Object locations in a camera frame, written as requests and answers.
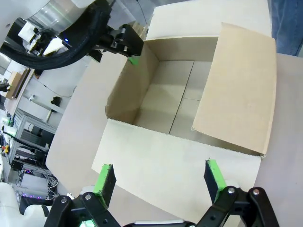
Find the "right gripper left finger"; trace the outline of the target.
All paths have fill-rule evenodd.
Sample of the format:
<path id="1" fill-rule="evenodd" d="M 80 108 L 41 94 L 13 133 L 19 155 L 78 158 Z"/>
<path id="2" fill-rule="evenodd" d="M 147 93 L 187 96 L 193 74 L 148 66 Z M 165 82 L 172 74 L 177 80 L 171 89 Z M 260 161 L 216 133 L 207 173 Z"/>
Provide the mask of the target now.
<path id="1" fill-rule="evenodd" d="M 95 227 L 117 227 L 118 222 L 108 211 L 116 184 L 112 164 L 104 164 L 91 192 L 71 199 L 58 196 L 45 221 L 46 227 L 80 227 L 88 221 Z"/>

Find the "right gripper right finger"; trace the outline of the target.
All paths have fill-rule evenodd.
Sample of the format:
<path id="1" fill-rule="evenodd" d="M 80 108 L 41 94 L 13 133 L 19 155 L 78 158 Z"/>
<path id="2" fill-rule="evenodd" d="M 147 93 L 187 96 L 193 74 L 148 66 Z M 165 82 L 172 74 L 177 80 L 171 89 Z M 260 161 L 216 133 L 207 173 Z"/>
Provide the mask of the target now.
<path id="1" fill-rule="evenodd" d="M 205 161 L 204 180 L 212 205 L 197 227 L 222 227 L 231 215 L 239 216 L 246 227 L 279 226 L 263 188 L 254 187 L 245 192 L 240 187 L 227 185 L 214 159 Z"/>

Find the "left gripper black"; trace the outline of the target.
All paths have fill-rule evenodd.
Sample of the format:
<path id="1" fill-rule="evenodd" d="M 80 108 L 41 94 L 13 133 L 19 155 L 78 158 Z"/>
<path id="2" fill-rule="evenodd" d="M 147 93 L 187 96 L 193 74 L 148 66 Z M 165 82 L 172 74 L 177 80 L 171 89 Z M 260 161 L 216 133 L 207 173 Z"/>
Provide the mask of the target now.
<path id="1" fill-rule="evenodd" d="M 124 24 L 119 30 L 108 28 L 107 33 L 103 34 L 89 51 L 89 57 L 101 62 L 104 52 L 119 53 L 126 56 L 133 65 L 138 65 L 143 45 L 144 41 L 135 30 L 129 24 Z"/>

